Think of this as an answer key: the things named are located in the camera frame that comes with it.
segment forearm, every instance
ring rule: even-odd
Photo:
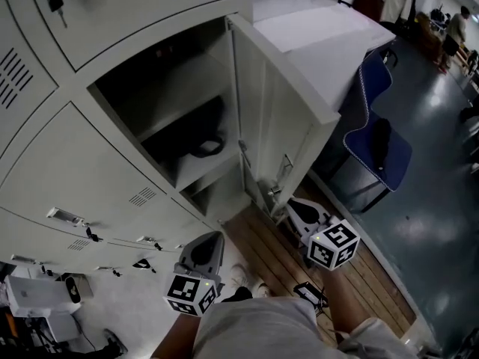
[[[335,330],[351,333],[369,315],[356,299],[353,289],[341,269],[334,271],[321,269],[321,277]]]
[[[158,359],[190,359],[199,325],[200,318],[180,314],[151,357]]]

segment white shoe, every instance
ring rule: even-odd
[[[262,283],[256,290],[256,297],[255,298],[270,298],[272,296],[271,290],[266,285],[266,283]]]
[[[240,287],[249,287],[248,273],[241,263],[237,263],[231,267],[230,276],[231,287],[233,287],[234,291],[238,290]]]

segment hanging clothes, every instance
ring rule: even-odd
[[[395,23],[399,17],[407,20],[411,12],[412,0],[384,0],[381,21]]]

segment glossy floor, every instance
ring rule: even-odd
[[[406,177],[372,210],[359,212],[383,187],[348,159],[328,183],[393,265],[445,353],[479,324],[479,174],[470,174],[471,141],[458,114],[468,103],[458,66],[437,72],[409,44],[398,41],[394,83],[374,103],[412,145]],[[323,178],[341,154],[325,148],[314,170]]]

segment chair seat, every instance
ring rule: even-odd
[[[388,155],[385,159],[384,170],[378,171],[374,167],[370,152],[370,140],[373,125],[380,117],[374,112],[369,113],[369,122],[363,129],[352,131],[344,136],[343,143],[348,151],[361,162],[386,188],[391,191],[401,184],[411,160],[412,148],[404,138],[391,129]]]

